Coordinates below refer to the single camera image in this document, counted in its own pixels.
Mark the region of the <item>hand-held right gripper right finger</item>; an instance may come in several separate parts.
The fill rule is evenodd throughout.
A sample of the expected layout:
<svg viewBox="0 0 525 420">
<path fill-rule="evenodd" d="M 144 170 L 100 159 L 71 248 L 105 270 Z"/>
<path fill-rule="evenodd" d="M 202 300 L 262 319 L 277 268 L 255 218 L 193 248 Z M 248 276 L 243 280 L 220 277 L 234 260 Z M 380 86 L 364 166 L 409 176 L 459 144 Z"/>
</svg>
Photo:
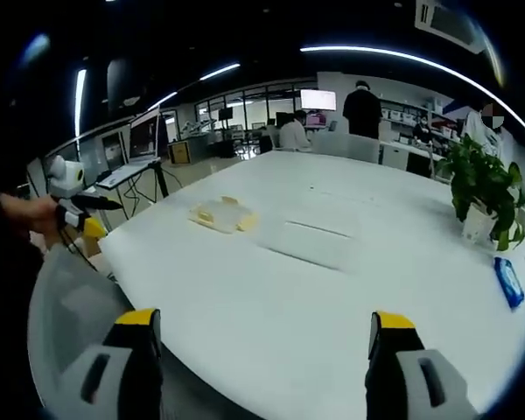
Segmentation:
<svg viewBox="0 0 525 420">
<path fill-rule="evenodd" d="M 479 417 L 460 372 L 400 314 L 372 313 L 364 385 L 368 419 Z"/>
</svg>

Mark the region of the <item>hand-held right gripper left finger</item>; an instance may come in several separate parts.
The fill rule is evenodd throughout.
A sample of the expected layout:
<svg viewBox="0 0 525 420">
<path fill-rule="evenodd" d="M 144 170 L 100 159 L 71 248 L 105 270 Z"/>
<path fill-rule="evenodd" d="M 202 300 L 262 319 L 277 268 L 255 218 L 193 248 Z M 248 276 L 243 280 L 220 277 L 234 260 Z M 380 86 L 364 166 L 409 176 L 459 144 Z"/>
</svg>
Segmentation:
<svg viewBox="0 0 525 420">
<path fill-rule="evenodd" d="M 160 310 L 128 311 L 60 377 L 58 419 L 162 416 Z"/>
</svg>

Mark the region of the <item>person's left hand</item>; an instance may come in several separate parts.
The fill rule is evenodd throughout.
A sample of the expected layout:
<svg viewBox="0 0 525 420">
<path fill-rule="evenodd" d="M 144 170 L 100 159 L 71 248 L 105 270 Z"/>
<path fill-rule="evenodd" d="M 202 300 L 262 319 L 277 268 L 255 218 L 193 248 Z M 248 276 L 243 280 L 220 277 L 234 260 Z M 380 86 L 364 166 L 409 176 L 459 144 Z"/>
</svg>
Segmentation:
<svg viewBox="0 0 525 420">
<path fill-rule="evenodd" d="M 42 235 L 57 232 L 57 205 L 49 195 L 36 199 L 21 199 L 0 193 L 0 206 L 6 217 L 18 226 Z"/>
</svg>

